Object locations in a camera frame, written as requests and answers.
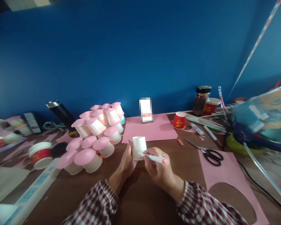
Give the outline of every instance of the power strip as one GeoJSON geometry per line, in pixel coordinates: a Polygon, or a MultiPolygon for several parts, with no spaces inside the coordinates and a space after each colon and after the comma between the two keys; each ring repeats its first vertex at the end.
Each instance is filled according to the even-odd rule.
{"type": "Polygon", "coordinates": [[[15,203],[18,209],[11,215],[4,225],[21,225],[25,222],[32,210],[44,196],[55,178],[60,173],[56,168],[59,158],[54,159],[50,165],[41,173],[35,182],[15,203]]]}

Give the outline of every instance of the pink paper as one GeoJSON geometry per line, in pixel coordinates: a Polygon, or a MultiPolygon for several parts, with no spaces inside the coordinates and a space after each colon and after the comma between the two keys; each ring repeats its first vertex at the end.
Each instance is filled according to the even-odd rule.
{"type": "Polygon", "coordinates": [[[153,115],[153,122],[142,123],[140,117],[127,118],[122,143],[132,141],[133,137],[145,136],[146,141],[177,139],[178,135],[167,115],[153,115]]]}
{"type": "Polygon", "coordinates": [[[216,183],[227,183],[233,186],[246,197],[246,199],[254,208],[257,218],[257,221],[254,224],[269,224],[268,219],[262,211],[257,198],[255,197],[246,177],[244,176],[242,170],[240,169],[240,166],[238,165],[235,159],[234,154],[231,152],[218,151],[224,157],[224,160],[221,161],[221,166],[216,167],[206,160],[203,155],[203,152],[201,152],[200,150],[198,150],[198,152],[200,156],[207,191],[210,190],[210,188],[216,183]]]}

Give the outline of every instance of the red paper cup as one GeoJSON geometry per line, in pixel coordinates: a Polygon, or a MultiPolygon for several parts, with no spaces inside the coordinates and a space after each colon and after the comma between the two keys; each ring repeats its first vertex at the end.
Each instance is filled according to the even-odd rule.
{"type": "Polygon", "coordinates": [[[210,114],[214,113],[220,103],[221,103],[221,100],[218,98],[209,98],[206,101],[206,104],[204,107],[204,115],[210,115],[210,114]]]}
{"type": "Polygon", "coordinates": [[[173,120],[173,127],[176,129],[184,129],[186,123],[186,114],[184,112],[176,112],[174,120],[173,120]]]}

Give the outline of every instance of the hand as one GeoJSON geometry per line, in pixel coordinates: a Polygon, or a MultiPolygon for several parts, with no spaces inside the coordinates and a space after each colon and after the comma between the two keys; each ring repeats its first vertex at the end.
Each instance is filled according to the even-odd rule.
{"type": "Polygon", "coordinates": [[[167,160],[166,164],[161,164],[151,161],[148,156],[144,157],[146,169],[153,181],[179,203],[184,193],[184,181],[173,173],[168,154],[156,147],[149,148],[143,153],[163,157],[167,160]]]}
{"type": "Polygon", "coordinates": [[[132,143],[128,141],[127,148],[122,156],[122,160],[116,171],[108,179],[109,186],[119,195],[125,181],[133,173],[138,161],[132,159],[132,143]]]}

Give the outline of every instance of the black scissors handle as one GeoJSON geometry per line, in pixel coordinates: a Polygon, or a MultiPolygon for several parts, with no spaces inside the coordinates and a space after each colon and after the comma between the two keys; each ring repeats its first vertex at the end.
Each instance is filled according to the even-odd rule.
{"type": "Polygon", "coordinates": [[[215,150],[211,150],[211,149],[206,149],[205,151],[206,151],[206,153],[204,153],[204,156],[208,162],[210,162],[214,166],[222,165],[221,161],[224,160],[224,157],[220,153],[218,153],[215,150]]]}

